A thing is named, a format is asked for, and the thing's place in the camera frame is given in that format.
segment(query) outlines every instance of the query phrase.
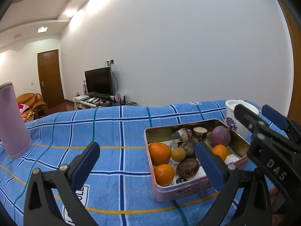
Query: leather sofa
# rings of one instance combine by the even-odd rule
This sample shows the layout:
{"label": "leather sofa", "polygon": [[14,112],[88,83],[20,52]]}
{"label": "leather sofa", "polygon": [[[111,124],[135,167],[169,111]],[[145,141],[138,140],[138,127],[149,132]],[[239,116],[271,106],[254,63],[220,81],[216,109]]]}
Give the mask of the leather sofa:
{"label": "leather sofa", "polygon": [[48,106],[43,100],[41,94],[38,93],[25,93],[17,97],[18,104],[28,105],[24,113],[28,114],[29,112],[35,113],[35,119],[45,116],[45,113],[48,111]]}

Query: television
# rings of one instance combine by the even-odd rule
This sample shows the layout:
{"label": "television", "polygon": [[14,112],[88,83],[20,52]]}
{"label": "television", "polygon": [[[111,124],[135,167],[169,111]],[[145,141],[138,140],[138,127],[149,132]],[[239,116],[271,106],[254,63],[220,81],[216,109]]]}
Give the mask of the television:
{"label": "television", "polygon": [[85,71],[85,77],[89,96],[114,95],[110,67]]}

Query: red floor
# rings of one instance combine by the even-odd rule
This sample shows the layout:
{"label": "red floor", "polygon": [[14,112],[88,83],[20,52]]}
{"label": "red floor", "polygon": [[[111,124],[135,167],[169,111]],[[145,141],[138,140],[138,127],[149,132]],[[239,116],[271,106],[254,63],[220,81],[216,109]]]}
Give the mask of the red floor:
{"label": "red floor", "polygon": [[64,102],[60,105],[57,105],[57,106],[49,109],[49,111],[46,113],[46,115],[51,115],[51,114],[57,113],[57,112],[73,111],[73,110],[74,110],[74,104],[69,103],[69,102]]}

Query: pink cylindrical container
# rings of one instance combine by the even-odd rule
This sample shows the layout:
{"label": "pink cylindrical container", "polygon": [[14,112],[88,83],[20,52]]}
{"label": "pink cylindrical container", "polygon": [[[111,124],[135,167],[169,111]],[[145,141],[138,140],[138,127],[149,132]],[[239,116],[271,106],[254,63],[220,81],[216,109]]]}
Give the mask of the pink cylindrical container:
{"label": "pink cylindrical container", "polygon": [[22,155],[31,145],[11,82],[0,85],[0,139],[12,159]]}

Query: wooden door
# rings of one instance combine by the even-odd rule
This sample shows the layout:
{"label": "wooden door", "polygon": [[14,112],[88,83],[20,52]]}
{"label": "wooden door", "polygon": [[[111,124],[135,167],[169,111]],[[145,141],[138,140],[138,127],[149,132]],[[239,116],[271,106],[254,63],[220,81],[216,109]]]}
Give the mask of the wooden door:
{"label": "wooden door", "polygon": [[288,117],[301,124],[301,31],[282,0],[278,0],[290,32],[294,57],[294,84]]}
{"label": "wooden door", "polygon": [[49,108],[62,104],[62,89],[58,49],[38,53],[38,70],[43,100]]}

